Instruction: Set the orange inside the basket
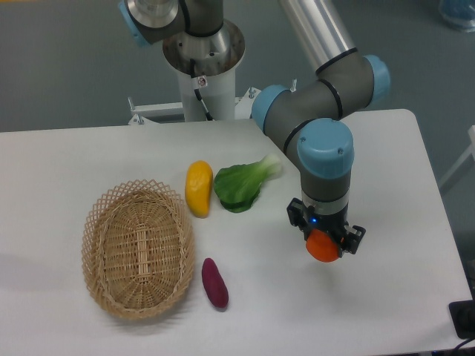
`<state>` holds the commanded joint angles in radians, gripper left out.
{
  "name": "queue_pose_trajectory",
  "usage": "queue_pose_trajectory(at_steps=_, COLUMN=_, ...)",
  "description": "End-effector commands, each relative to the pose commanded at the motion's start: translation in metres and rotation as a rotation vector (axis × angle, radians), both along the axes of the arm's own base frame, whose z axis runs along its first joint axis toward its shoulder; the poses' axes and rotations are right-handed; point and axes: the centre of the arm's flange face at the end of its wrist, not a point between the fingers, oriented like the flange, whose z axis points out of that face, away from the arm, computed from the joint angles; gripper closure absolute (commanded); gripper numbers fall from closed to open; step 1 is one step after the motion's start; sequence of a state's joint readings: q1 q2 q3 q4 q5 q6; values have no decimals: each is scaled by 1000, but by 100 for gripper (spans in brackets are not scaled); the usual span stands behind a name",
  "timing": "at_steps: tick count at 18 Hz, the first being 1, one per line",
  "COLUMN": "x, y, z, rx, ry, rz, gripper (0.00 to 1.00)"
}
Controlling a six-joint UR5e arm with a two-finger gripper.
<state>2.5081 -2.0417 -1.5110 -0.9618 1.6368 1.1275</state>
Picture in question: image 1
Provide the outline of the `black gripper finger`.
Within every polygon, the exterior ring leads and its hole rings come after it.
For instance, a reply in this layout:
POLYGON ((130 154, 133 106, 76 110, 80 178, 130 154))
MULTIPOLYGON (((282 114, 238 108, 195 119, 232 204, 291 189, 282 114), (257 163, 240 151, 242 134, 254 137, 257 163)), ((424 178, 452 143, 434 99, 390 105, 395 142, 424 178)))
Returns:
POLYGON ((293 198, 286 207, 286 212, 290 225, 297 227, 302 233, 304 233, 305 217, 304 204, 302 201, 297 198, 293 198))
POLYGON ((365 234, 365 228, 358 225, 350 226, 346 224, 344 226, 343 235, 339 239, 341 252, 355 254, 365 234))

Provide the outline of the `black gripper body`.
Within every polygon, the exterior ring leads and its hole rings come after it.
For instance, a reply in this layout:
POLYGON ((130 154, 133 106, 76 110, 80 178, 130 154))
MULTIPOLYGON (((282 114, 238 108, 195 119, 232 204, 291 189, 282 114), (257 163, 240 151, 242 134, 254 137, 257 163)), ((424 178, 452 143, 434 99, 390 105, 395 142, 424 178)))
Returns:
POLYGON ((312 206, 305 206, 300 202, 301 214, 305 223, 300 230, 304 234, 304 240, 307 241, 311 232, 314 230, 322 231, 328 234, 334 241, 341 241, 347 236, 347 210, 346 204, 340 211, 334 214, 317 214, 312 206))

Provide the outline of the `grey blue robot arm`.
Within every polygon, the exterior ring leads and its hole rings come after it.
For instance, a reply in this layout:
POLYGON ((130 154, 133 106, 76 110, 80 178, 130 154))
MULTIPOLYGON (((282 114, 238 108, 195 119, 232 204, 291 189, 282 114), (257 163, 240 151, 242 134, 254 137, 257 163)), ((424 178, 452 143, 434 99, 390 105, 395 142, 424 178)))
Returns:
MULTIPOLYGON (((387 66, 362 56, 330 1, 282 1, 315 70, 302 89, 272 85, 252 103, 251 117, 301 175, 300 199, 287 207, 307 251, 328 263, 356 253, 365 230, 347 222, 353 136, 342 119, 382 97, 387 66)), ((245 51, 240 29, 221 1, 121 1, 119 10, 141 45, 161 43, 179 79, 185 120, 235 115, 235 70, 245 51)))

